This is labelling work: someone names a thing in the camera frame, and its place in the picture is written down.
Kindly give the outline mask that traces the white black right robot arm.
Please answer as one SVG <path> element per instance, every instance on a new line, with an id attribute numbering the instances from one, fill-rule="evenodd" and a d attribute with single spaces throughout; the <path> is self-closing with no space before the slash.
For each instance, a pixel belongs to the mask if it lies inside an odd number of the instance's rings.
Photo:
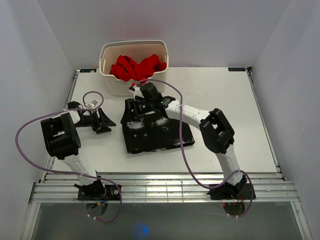
<path id="1" fill-rule="evenodd" d="M 129 121 L 136 121 L 154 111 L 168 119 L 178 120 L 180 126 L 188 124 L 197 128 L 204 145 L 216 155 L 224 177 L 222 183 L 207 186 L 207 189 L 221 199 L 243 196 L 247 177 L 241 172 L 235 154 L 235 131 L 220 109 L 209 111 L 184 105 L 172 96 L 163 96 L 151 82 L 143 85 L 134 83 L 129 91 L 133 94 L 125 102 L 125 115 Z"/>

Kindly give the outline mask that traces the black white patterned trousers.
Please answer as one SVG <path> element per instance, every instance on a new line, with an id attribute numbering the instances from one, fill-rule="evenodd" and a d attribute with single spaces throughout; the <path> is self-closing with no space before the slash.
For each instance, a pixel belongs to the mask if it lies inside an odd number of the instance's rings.
<path id="1" fill-rule="evenodd" d="M 176 149 L 181 146 L 179 127 L 176 119 L 169 119 L 161 110 L 141 117 L 126 116 L 120 121 L 127 153 L 139 154 Z"/>

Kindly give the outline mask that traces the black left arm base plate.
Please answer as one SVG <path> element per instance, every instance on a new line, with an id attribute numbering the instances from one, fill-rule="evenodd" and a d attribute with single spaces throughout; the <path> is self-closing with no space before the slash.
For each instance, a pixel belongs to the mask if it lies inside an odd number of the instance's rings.
<path id="1" fill-rule="evenodd" d="M 86 196 L 80 190 L 77 194 L 78 201 L 103 201 L 108 199 L 109 201 L 119 201 L 120 200 L 120 191 L 114 185 L 105 184 L 105 196 L 103 198 L 94 198 L 92 196 Z"/>

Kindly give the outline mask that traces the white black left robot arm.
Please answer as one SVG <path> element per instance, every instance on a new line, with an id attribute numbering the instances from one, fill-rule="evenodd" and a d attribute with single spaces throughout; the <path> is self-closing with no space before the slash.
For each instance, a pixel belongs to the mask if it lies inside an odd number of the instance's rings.
<path id="1" fill-rule="evenodd" d="M 106 187 L 97 172 L 79 158 L 81 148 L 77 128 L 91 128 L 96 134 L 108 133 L 114 123 L 99 107 L 94 109 L 94 100 L 89 109 L 84 109 L 77 101 L 67 103 L 67 111 L 40 122 L 46 150 L 51 157 L 61 160 L 78 175 L 79 184 L 74 186 L 85 196 L 102 200 L 107 196 Z"/>

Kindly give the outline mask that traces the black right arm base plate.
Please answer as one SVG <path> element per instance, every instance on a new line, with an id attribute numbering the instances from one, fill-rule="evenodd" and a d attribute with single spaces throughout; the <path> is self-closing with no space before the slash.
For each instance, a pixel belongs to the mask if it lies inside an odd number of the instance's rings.
<path id="1" fill-rule="evenodd" d="M 218 188 L 210 189 L 207 193 L 211 200 L 253 200 L 256 199 L 256 193 L 249 183 L 241 186 L 233 186 L 231 184 L 224 184 Z"/>

